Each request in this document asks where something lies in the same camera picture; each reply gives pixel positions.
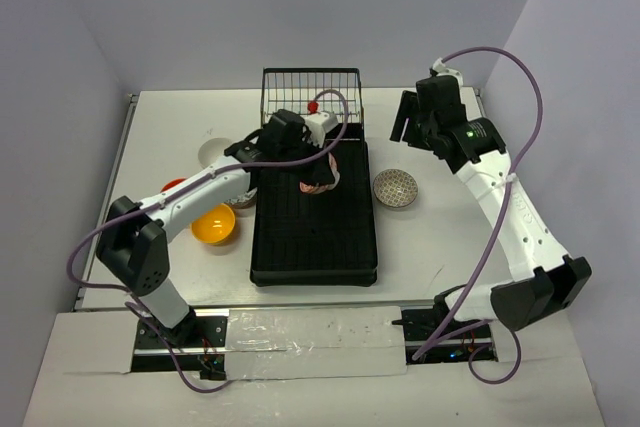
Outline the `orange white patterned bowl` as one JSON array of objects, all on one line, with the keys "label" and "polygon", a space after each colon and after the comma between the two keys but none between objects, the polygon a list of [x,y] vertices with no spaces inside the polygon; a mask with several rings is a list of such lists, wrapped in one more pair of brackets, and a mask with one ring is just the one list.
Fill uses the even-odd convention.
[{"label": "orange white patterned bowl", "polygon": [[333,182],[331,184],[312,186],[312,185],[308,185],[300,182],[299,183],[300,191],[304,194],[317,195],[317,194],[321,194],[321,193],[333,190],[340,181],[340,173],[338,171],[337,161],[332,154],[329,155],[329,167],[333,175]]}]

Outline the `brown geometric patterned bowl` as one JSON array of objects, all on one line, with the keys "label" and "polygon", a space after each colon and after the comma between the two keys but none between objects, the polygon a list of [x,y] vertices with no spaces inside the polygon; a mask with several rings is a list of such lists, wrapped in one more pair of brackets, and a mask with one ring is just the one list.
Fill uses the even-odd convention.
[{"label": "brown geometric patterned bowl", "polygon": [[373,180],[376,199],[386,207],[402,209],[417,198],[419,188],[416,180],[408,172],[400,169],[386,169]]}]

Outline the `dark floral patterned bowl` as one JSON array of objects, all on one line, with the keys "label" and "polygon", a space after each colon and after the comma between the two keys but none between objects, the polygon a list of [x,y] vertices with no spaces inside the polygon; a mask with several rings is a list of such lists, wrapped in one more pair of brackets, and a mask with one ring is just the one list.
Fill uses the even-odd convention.
[{"label": "dark floral patterned bowl", "polygon": [[233,209],[246,209],[253,206],[257,198],[257,189],[252,189],[236,198],[226,201]]}]

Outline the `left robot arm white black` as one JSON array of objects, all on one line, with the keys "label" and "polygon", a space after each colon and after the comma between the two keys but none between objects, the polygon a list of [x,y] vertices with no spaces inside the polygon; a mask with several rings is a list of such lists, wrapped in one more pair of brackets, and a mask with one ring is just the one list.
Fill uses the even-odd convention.
[{"label": "left robot arm white black", "polygon": [[122,196],[111,204],[96,256],[143,304],[169,343],[188,343],[196,324],[193,308],[169,277],[169,243],[218,205],[255,189],[264,170],[292,172],[312,186],[335,185],[339,176],[325,139],[338,126],[332,113],[301,116],[280,109],[177,186],[140,201]]}]

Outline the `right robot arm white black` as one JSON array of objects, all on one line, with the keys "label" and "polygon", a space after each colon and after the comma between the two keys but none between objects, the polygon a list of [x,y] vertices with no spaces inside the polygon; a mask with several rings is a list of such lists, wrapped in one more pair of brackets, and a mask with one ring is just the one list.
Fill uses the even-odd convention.
[{"label": "right robot arm white black", "polygon": [[486,117],[470,120],[458,79],[436,75],[403,92],[390,135],[432,152],[469,190],[494,228],[509,278],[457,286],[435,298],[435,329],[455,338],[471,320],[491,320],[519,331],[569,307],[592,275],[553,236],[516,174],[506,144]]}]

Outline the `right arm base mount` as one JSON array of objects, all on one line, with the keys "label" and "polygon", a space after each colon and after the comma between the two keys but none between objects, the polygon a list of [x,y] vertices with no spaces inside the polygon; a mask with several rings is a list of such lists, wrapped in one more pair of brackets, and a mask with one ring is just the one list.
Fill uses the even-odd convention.
[{"label": "right arm base mount", "polygon": [[475,360],[497,359],[491,329],[485,325],[441,341],[414,360],[413,355],[435,331],[443,317],[444,314],[438,314],[432,307],[402,308],[400,317],[391,322],[402,328],[408,365],[465,363],[472,354],[476,354]]}]

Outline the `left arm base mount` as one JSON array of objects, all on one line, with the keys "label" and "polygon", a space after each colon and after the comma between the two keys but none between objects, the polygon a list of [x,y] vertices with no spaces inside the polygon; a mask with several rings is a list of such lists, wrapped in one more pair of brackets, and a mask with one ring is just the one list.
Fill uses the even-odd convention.
[{"label": "left arm base mount", "polygon": [[131,372],[168,373],[177,372],[179,367],[184,375],[195,374],[198,380],[226,381],[228,316],[195,315],[191,327],[182,342],[176,343],[155,319],[142,314],[137,323]]}]

